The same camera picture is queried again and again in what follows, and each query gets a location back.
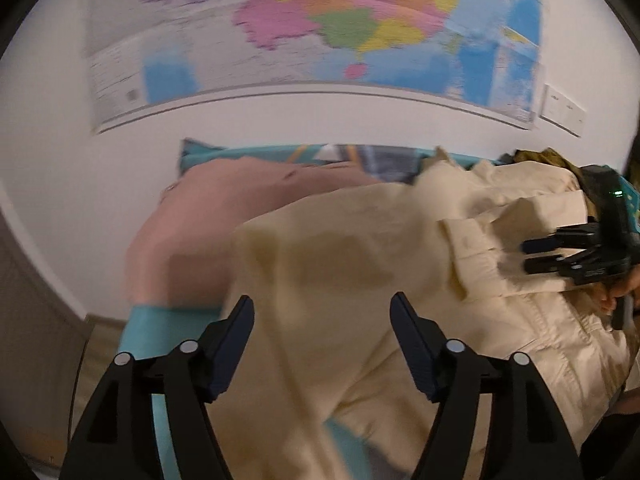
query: wall switch panel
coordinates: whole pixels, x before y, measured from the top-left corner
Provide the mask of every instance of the wall switch panel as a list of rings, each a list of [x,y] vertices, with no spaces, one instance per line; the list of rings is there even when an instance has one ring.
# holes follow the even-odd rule
[[[545,89],[541,115],[543,119],[557,124],[576,137],[582,135],[587,117],[582,108],[549,85]]]

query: map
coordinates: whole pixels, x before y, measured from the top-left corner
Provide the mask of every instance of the map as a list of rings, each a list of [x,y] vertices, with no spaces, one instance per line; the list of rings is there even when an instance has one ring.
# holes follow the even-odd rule
[[[530,123],[541,13],[541,0],[91,0],[98,129],[318,83]]]

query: floor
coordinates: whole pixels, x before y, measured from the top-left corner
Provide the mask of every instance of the floor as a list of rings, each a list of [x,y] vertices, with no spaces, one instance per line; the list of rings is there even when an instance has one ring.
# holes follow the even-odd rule
[[[100,378],[116,355],[120,343],[120,335],[124,329],[124,322],[111,319],[89,318],[88,322],[92,323],[94,327],[84,350],[84,358],[78,375],[78,386],[76,386],[71,420],[71,434],[76,430],[80,416]]]

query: cream cloth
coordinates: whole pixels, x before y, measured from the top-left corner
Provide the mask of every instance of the cream cloth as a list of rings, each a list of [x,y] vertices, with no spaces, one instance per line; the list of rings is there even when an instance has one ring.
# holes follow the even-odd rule
[[[611,331],[583,290],[560,292],[563,280],[510,264],[527,237],[584,220],[567,170],[465,171],[441,154],[414,186],[342,189],[242,225],[225,308],[249,294],[256,325],[228,394],[208,408],[232,473],[348,479],[322,425],[330,417],[391,465],[415,467],[437,406],[416,390],[391,331],[398,290],[478,353],[528,352],[580,446],[625,379],[636,335]],[[468,475],[482,452],[478,438]]]

